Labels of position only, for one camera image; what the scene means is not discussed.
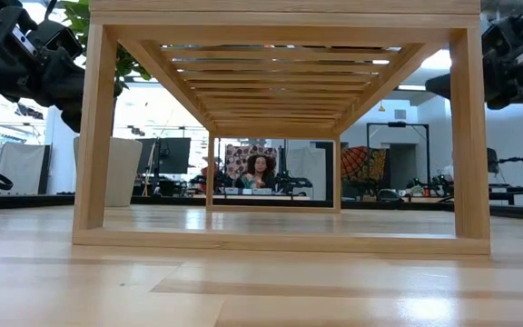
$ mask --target table top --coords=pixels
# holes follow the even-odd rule
[[[479,0],[93,0],[111,34],[218,137],[334,139]]]

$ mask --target door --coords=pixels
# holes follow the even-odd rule
[[[416,144],[391,144],[390,188],[404,190],[407,183],[417,177]]]

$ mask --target colorful patterned fabric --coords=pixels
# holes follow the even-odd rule
[[[370,179],[382,181],[385,172],[387,150],[367,149],[366,146],[357,146],[342,150],[340,175],[342,179],[364,183],[369,176],[369,167],[366,160],[370,163]]]
[[[277,151],[273,148],[266,148],[258,145],[225,147],[225,164],[227,174],[236,180],[247,170],[247,159],[253,154],[263,154],[275,159]]]

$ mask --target wooden floorboard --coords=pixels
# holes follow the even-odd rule
[[[0,211],[0,326],[523,326],[523,220],[492,255],[72,246],[72,207]],[[113,228],[453,233],[453,213],[108,210]],[[127,218],[133,213],[134,219]]]

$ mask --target computer monitor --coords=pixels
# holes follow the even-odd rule
[[[188,137],[168,137],[161,140],[161,155],[159,173],[187,173],[189,167],[189,152],[191,150],[191,139]],[[141,160],[138,163],[137,173],[146,173],[146,168],[151,164],[151,150],[157,139],[137,139],[143,144]]]

